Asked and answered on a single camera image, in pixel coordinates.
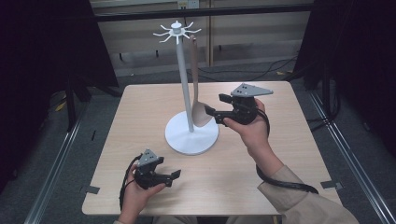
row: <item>person's left hand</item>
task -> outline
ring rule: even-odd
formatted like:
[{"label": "person's left hand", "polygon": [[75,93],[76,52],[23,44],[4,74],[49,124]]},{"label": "person's left hand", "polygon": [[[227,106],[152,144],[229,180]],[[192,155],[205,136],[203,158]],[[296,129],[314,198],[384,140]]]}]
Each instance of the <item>person's left hand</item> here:
[{"label": "person's left hand", "polygon": [[[126,183],[134,181],[135,169],[136,164],[131,167]],[[134,223],[139,213],[146,207],[149,198],[164,188],[165,184],[159,184],[149,189],[142,189],[135,181],[130,183],[125,189],[119,221],[124,224]]]}]

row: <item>black controller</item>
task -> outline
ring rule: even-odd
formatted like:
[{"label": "black controller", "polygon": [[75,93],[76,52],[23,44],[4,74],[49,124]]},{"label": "black controller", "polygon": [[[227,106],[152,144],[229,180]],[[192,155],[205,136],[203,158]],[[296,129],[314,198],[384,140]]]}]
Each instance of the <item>black controller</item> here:
[{"label": "black controller", "polygon": [[[132,165],[135,161],[139,161],[137,164],[137,168],[134,171],[134,180],[129,183],[126,183],[128,179],[128,174],[131,170]],[[123,197],[125,194],[126,187],[136,181],[136,183],[142,189],[148,189],[164,183],[166,187],[172,187],[172,183],[174,179],[180,177],[181,170],[175,171],[170,175],[158,175],[155,173],[155,168],[157,168],[158,164],[163,163],[163,157],[158,157],[152,152],[150,149],[146,149],[146,151],[140,156],[135,157],[132,162],[129,164],[127,170],[125,171],[125,176],[122,181],[122,186],[120,189],[120,208],[122,209]]]},{"label": "black controller", "polygon": [[172,187],[173,180],[180,177],[181,170],[170,175],[155,173],[155,168],[161,163],[163,163],[163,157],[157,157],[150,149],[146,149],[134,172],[134,180],[142,189],[148,189],[161,183],[164,183],[166,187]]},{"label": "black controller", "polygon": [[233,106],[232,111],[217,111],[216,109],[206,105],[206,114],[213,116],[217,124],[224,124],[224,118],[230,118],[241,124],[251,123],[257,116],[257,105],[253,96],[240,97],[219,94],[219,99]]}]

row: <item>black cable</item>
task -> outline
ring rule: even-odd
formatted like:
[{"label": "black cable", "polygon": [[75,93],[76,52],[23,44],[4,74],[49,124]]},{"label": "black cable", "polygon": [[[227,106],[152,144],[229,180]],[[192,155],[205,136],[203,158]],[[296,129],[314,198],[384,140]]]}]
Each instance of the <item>black cable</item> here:
[{"label": "black cable", "polygon": [[[254,81],[254,80],[256,80],[259,77],[263,77],[263,76],[267,75],[269,72],[274,72],[274,71],[286,66],[288,63],[295,61],[296,58],[297,58],[297,56],[294,56],[291,59],[284,59],[284,60],[279,60],[279,61],[273,62],[273,63],[271,63],[270,67],[264,73],[262,73],[262,71],[241,71],[241,70],[227,70],[227,71],[210,72],[210,71],[206,71],[206,70],[204,70],[202,68],[198,68],[198,69],[200,71],[208,73],[208,74],[216,74],[216,73],[262,73],[261,75],[259,75],[257,77],[254,77],[254,78],[252,78],[250,80],[247,80],[247,81]],[[280,62],[285,62],[285,63],[282,64],[281,66],[275,68],[275,69],[271,69],[276,63],[280,63]],[[224,82],[223,80],[218,80],[218,79],[215,79],[213,77],[205,77],[205,76],[202,76],[202,75],[199,75],[199,77],[204,77],[204,78],[207,78],[207,79],[210,79],[210,80],[214,80],[214,81],[217,81],[217,82]]]},{"label": "black cable", "polygon": [[[259,108],[256,108],[256,109],[257,109],[257,114],[260,117],[262,117],[264,119],[264,121],[267,123],[267,134],[269,135],[270,134],[270,121],[264,111],[260,110]],[[285,189],[297,189],[297,190],[302,190],[305,192],[311,192],[311,193],[318,194],[318,191],[312,186],[309,186],[306,184],[301,184],[301,183],[285,182],[285,181],[280,181],[280,180],[275,180],[273,178],[270,178],[262,172],[262,170],[260,169],[260,167],[257,164],[256,164],[256,171],[257,171],[257,175],[263,181],[265,181],[266,183],[268,183],[270,185],[274,185],[274,186],[285,188]]]},{"label": "black cable", "polygon": [[124,194],[125,194],[125,189],[126,189],[126,187],[127,187],[129,184],[131,184],[132,182],[134,182],[134,180],[132,180],[132,181],[128,182],[128,183],[125,185],[125,182],[126,182],[126,180],[128,179],[128,174],[129,174],[129,172],[131,171],[132,165],[133,165],[137,160],[140,160],[140,158],[142,158],[142,156],[143,156],[143,154],[140,154],[139,156],[135,157],[135,158],[131,161],[131,163],[129,164],[128,168],[127,168],[126,171],[125,171],[125,176],[124,176],[124,178],[123,178],[123,180],[122,180],[122,185],[121,185],[121,189],[120,189],[120,197],[119,197],[119,199],[120,199],[120,210],[122,210],[123,196],[124,196]]},{"label": "black cable", "polygon": [[[279,61],[277,61],[277,62],[274,62],[274,63],[272,63],[272,64],[270,65],[270,67],[268,68],[268,70],[264,72],[264,74],[262,74],[262,75],[260,75],[260,76],[258,76],[258,77],[254,77],[253,79],[251,79],[251,80],[249,80],[249,81],[254,81],[254,80],[256,80],[256,79],[259,78],[259,77],[263,77],[263,76],[267,75],[267,73],[269,73],[269,72],[273,72],[273,71],[275,71],[275,70],[277,70],[277,69],[279,69],[279,68],[282,68],[282,67],[286,66],[288,63],[290,63],[290,62],[292,62],[292,61],[295,61],[295,58],[297,58],[297,56],[294,56],[294,57],[292,57],[291,59],[288,59],[288,60],[279,60]],[[278,63],[278,62],[283,62],[283,61],[287,61],[287,62],[284,63],[282,66],[280,66],[280,67],[278,67],[278,68],[276,68],[276,69],[274,69],[274,70],[271,70],[271,68],[274,66],[274,64],[276,64],[276,63]]]},{"label": "black cable", "polygon": [[310,69],[312,66],[316,65],[318,63],[318,60],[315,60],[311,63],[309,63],[308,65],[306,65],[305,67],[303,67],[302,69],[298,70],[298,71],[293,71],[289,76],[283,78],[284,81],[292,81],[296,78],[299,78],[302,76],[302,74],[304,72],[306,72],[306,70]]},{"label": "black cable", "polygon": [[341,97],[340,97],[340,94],[337,89],[335,89],[333,103],[334,103],[334,105],[333,105],[332,113],[328,117],[306,120],[308,122],[323,121],[323,123],[319,124],[318,126],[311,128],[311,133],[330,124],[337,117],[337,115],[340,111],[340,108],[341,108]]}]

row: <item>wooden table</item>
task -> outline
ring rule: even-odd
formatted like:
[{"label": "wooden table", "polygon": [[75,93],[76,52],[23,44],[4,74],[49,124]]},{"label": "wooden table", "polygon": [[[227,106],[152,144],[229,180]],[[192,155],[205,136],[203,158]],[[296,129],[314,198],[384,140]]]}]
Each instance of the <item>wooden table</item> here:
[{"label": "wooden table", "polygon": [[[271,122],[270,144],[276,155],[319,194],[341,203],[335,189],[324,190],[320,182],[330,180],[318,147],[289,82],[249,82],[274,91],[258,96],[265,103]],[[201,83],[199,99],[217,110],[232,106],[219,101],[219,93],[230,94],[239,82]],[[262,182],[255,163],[239,135],[219,126],[219,137],[206,153],[186,156],[170,148],[164,138],[167,122],[184,111],[181,84],[128,86],[121,98],[82,211],[87,215],[120,213],[119,193],[125,169],[146,148],[164,163],[158,174],[181,169],[181,176],[148,202],[147,216],[238,216],[273,215],[275,208],[257,190]]]}]

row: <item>sleeve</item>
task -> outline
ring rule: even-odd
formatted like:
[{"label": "sleeve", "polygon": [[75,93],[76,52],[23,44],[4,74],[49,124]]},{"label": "sleeve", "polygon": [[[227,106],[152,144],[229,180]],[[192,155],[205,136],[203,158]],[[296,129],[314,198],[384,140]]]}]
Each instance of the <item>sleeve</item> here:
[{"label": "sleeve", "polygon": [[[287,166],[283,166],[271,177],[276,180],[303,183]],[[295,189],[284,189],[265,182],[260,184],[258,189],[282,215],[282,221],[285,224],[359,223],[342,205],[320,195]]]}]

